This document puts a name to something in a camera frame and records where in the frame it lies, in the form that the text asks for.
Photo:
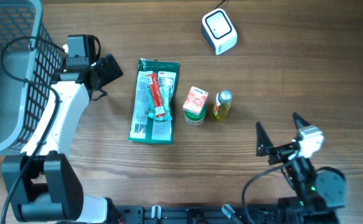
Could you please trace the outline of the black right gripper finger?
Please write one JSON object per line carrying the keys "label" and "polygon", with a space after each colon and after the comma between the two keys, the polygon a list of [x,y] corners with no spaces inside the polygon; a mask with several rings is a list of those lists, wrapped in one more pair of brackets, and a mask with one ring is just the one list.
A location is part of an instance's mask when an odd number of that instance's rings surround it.
{"label": "black right gripper finger", "polygon": [[303,127],[307,127],[307,126],[311,125],[309,122],[307,122],[305,119],[303,119],[297,112],[294,112],[292,114],[292,116],[293,116],[293,121],[294,121],[296,129],[301,129]]}
{"label": "black right gripper finger", "polygon": [[271,154],[274,149],[273,143],[270,141],[265,129],[263,128],[261,122],[256,123],[257,132],[257,156],[267,156]]}

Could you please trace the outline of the yellow liquid bottle grey cap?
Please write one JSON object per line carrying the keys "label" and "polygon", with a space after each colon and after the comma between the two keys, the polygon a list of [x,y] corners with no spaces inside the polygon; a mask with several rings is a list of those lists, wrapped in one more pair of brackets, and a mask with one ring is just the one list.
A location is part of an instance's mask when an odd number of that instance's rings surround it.
{"label": "yellow liquid bottle grey cap", "polygon": [[232,94],[229,90],[222,90],[215,96],[213,115],[216,120],[225,120],[231,107]]}

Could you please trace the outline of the green 3M sponge package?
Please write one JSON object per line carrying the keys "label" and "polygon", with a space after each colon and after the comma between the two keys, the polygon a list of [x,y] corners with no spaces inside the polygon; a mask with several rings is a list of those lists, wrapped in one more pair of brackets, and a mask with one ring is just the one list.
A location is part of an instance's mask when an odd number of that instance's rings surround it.
{"label": "green 3M sponge package", "polygon": [[[164,116],[155,116],[154,102],[147,76],[155,74],[164,107]],[[133,117],[128,139],[148,144],[172,143],[172,101],[177,89],[179,63],[148,60],[138,61]]]}

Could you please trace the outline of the pink tissue pack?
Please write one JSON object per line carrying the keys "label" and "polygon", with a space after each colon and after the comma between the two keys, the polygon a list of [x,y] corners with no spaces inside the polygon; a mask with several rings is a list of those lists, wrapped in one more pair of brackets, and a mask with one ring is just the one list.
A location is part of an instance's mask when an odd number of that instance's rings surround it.
{"label": "pink tissue pack", "polygon": [[207,91],[192,86],[189,90],[182,109],[194,115],[200,115],[203,107],[205,106],[208,95],[209,93]]}

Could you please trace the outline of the red white tube packet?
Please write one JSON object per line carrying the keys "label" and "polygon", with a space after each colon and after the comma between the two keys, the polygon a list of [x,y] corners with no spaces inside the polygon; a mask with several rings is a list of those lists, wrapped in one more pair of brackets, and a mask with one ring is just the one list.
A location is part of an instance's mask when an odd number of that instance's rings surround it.
{"label": "red white tube packet", "polygon": [[149,95],[152,100],[153,118],[158,119],[165,116],[166,111],[164,109],[163,100],[158,84],[158,77],[156,73],[150,73],[146,75],[146,81],[148,86]]}

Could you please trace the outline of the green lid jar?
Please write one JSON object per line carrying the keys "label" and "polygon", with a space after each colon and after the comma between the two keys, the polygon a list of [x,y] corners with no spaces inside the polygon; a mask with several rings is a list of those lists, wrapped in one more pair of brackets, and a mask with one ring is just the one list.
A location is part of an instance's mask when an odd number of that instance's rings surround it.
{"label": "green lid jar", "polygon": [[204,106],[199,115],[185,111],[184,118],[187,124],[190,124],[192,126],[199,126],[204,122],[206,114],[207,114],[207,107]]}

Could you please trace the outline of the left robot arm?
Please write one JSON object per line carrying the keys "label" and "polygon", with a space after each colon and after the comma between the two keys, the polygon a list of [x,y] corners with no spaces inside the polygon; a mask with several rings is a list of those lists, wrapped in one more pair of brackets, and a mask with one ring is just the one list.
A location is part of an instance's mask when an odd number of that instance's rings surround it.
{"label": "left robot arm", "polygon": [[103,86],[123,72],[112,54],[101,57],[94,35],[69,35],[67,56],[48,84],[49,99],[28,143],[2,163],[7,190],[1,223],[11,209],[19,222],[121,223],[107,197],[86,195],[68,161],[78,122],[93,93],[107,96]]}

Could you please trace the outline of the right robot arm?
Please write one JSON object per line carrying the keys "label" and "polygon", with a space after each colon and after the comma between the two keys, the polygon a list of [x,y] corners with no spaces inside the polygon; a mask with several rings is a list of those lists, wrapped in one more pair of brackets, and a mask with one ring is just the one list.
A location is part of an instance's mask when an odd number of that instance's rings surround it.
{"label": "right robot arm", "polygon": [[337,210],[345,207],[346,176],[338,169],[314,168],[310,158],[325,140],[323,132],[298,113],[293,113],[297,130],[290,143],[274,146],[260,122],[256,123],[258,157],[280,170],[294,190],[294,197],[279,198],[274,207],[278,223],[339,223]]}

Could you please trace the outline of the white barcode scanner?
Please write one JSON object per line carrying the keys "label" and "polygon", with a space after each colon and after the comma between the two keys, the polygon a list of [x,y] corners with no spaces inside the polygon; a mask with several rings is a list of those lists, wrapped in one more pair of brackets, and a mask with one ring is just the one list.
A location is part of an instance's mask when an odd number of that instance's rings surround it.
{"label": "white barcode scanner", "polygon": [[237,31],[223,9],[214,9],[202,18],[201,32],[216,55],[230,50],[238,39]]}

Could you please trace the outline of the grey plastic shopping basket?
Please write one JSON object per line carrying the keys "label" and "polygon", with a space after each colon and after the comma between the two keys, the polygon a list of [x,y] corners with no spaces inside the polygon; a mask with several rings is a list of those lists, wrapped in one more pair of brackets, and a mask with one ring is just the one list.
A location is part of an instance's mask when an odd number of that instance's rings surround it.
{"label": "grey plastic shopping basket", "polygon": [[31,138],[62,63],[42,16],[38,0],[0,1],[0,156],[19,154]]}

